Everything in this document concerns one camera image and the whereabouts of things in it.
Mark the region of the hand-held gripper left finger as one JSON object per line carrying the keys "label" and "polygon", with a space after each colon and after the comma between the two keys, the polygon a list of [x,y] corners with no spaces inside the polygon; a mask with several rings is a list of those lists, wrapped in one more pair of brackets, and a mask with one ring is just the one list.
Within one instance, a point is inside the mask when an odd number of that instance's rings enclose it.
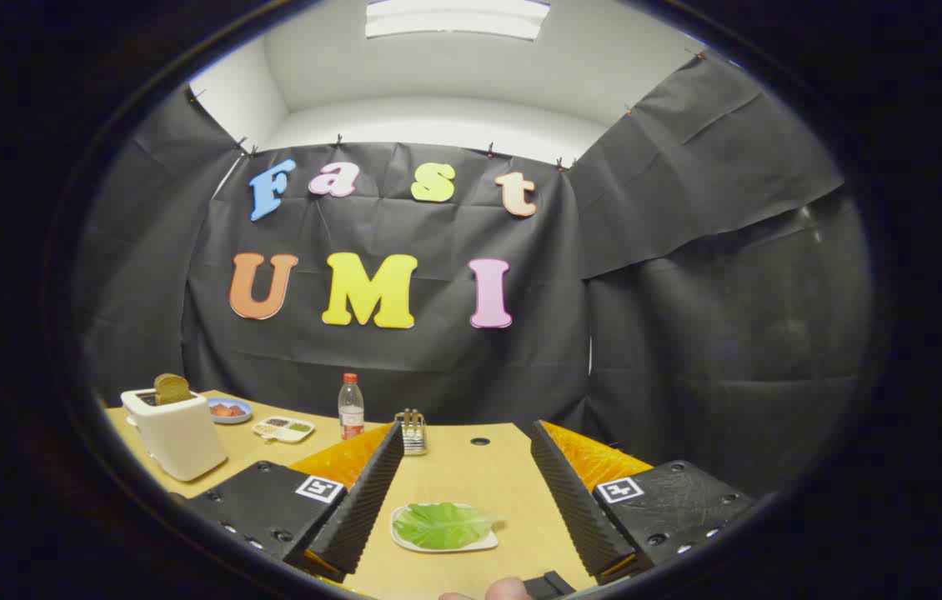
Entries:
{"label": "hand-held gripper left finger", "polygon": [[250,549],[341,583],[356,571],[405,455],[394,425],[292,466],[257,461],[180,504]]}

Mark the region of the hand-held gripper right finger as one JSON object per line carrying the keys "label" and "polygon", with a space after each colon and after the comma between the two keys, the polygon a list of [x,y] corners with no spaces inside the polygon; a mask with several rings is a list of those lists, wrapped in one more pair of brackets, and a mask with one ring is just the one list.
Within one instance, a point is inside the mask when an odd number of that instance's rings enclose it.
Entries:
{"label": "hand-held gripper right finger", "polygon": [[601,585],[706,546],[756,503],[689,461],[650,466],[551,422],[533,422],[529,451]]}

